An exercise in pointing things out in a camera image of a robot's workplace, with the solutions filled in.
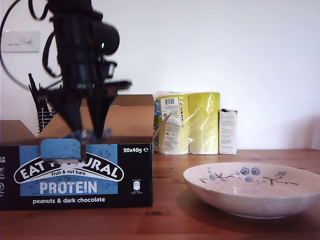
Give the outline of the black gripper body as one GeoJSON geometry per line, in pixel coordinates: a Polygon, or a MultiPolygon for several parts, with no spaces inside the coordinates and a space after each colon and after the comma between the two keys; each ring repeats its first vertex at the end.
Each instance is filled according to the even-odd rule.
{"type": "Polygon", "coordinates": [[[62,94],[75,94],[77,97],[87,97],[92,90],[115,89],[127,90],[132,86],[129,80],[111,80],[114,76],[116,63],[98,63],[93,69],[80,69],[62,75],[61,88],[51,89],[46,87],[39,89],[37,95],[44,99],[48,96],[61,96],[62,94]]]}

